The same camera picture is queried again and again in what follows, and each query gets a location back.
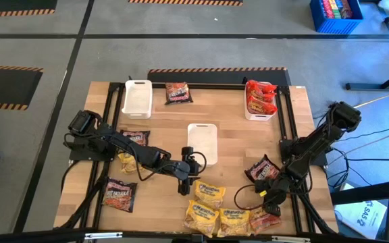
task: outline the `blue crate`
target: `blue crate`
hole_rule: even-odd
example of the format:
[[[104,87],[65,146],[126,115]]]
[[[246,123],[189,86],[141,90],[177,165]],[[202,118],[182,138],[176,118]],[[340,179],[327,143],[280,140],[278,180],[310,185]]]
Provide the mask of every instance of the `blue crate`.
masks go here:
[[[348,0],[352,19],[329,19],[324,15],[321,0],[311,0],[310,9],[316,31],[331,34],[350,34],[363,21],[358,0]]]

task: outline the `concrete floor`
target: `concrete floor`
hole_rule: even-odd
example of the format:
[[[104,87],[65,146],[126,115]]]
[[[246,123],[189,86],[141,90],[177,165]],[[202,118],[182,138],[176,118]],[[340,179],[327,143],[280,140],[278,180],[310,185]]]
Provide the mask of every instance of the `concrete floor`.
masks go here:
[[[0,33],[76,34],[87,0],[58,1],[55,15],[0,18]],[[316,34],[308,0],[246,0],[244,7],[129,4],[96,0],[87,34],[252,33]],[[361,5],[365,20],[353,34],[388,34],[374,4]],[[63,80],[74,40],[0,40],[0,65],[40,67],[45,74],[26,112],[0,111],[0,233],[11,231],[47,120]],[[314,117],[332,101],[356,105],[387,92],[346,91],[347,82],[389,79],[389,40],[83,40],[25,230],[49,230],[59,202],[59,185],[69,151],[62,136],[81,108],[91,81],[124,82],[147,77],[151,68],[287,67],[293,85],[307,87]],[[389,100],[361,108],[363,121],[349,136],[389,128]],[[385,134],[338,142],[348,151]],[[330,153],[329,161],[337,154]],[[349,155],[389,157],[389,139]],[[329,174],[342,170],[335,162]],[[354,162],[372,184],[389,181],[389,162]],[[348,180],[364,186],[353,172]]]

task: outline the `wooden tabletop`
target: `wooden tabletop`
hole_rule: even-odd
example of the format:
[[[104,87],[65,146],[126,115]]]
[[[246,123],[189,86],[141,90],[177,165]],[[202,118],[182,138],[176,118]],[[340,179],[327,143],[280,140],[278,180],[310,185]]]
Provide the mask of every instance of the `wooden tabletop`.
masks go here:
[[[105,106],[108,82],[92,82],[86,98],[85,109],[102,114]],[[244,185],[251,184],[244,170],[262,158],[263,154],[281,166],[279,140],[281,139],[278,116],[269,121],[249,121],[244,117],[243,90],[190,90],[193,103],[164,105],[165,90],[153,89],[153,112],[150,119],[128,119],[120,114],[117,130],[151,131],[149,145],[156,146],[172,154],[172,159],[180,159],[181,148],[187,145],[187,126],[191,123],[215,124],[218,128],[218,162],[208,167],[200,176],[201,181],[214,186],[225,186],[223,208],[235,209],[235,192]],[[307,136],[313,129],[313,119],[307,91],[302,86],[291,86],[290,96],[299,136]],[[287,112],[284,112],[288,137],[290,127]],[[54,226],[66,222],[85,196],[91,169],[90,161],[81,161],[66,177]],[[111,162],[109,177],[124,182],[137,182],[133,213],[127,213],[103,206],[100,230],[140,231],[140,232],[193,232],[182,226],[190,195],[177,193],[177,180],[166,175],[154,175],[140,182],[136,173],[126,175],[120,171],[120,160]],[[145,177],[150,171],[142,172]],[[330,191],[325,173],[316,166],[311,167],[313,189],[310,199],[321,217],[335,231],[338,231]],[[242,207],[258,205],[262,202],[252,189],[243,190],[238,195]],[[91,207],[87,225],[91,226],[94,207]],[[290,196],[281,205],[282,222],[271,226],[264,234],[295,234],[294,218]],[[304,206],[299,201],[303,231],[308,232]]]

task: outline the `yellow cable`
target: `yellow cable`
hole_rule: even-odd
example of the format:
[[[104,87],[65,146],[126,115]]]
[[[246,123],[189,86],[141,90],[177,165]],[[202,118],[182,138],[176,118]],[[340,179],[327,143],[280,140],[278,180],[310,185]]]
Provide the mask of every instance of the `yellow cable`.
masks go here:
[[[357,105],[357,106],[354,106],[354,108],[355,108],[355,109],[356,109],[356,108],[360,108],[360,107],[362,107],[362,106],[364,106],[364,105],[368,105],[368,104],[373,103],[373,102],[375,102],[375,101],[382,100],[383,98],[386,98],[386,97],[389,97],[389,95],[386,95],[386,96],[384,96],[384,97],[376,98],[376,99],[374,99],[374,100],[371,100],[371,101],[368,101],[368,102],[359,104],[359,105]]]

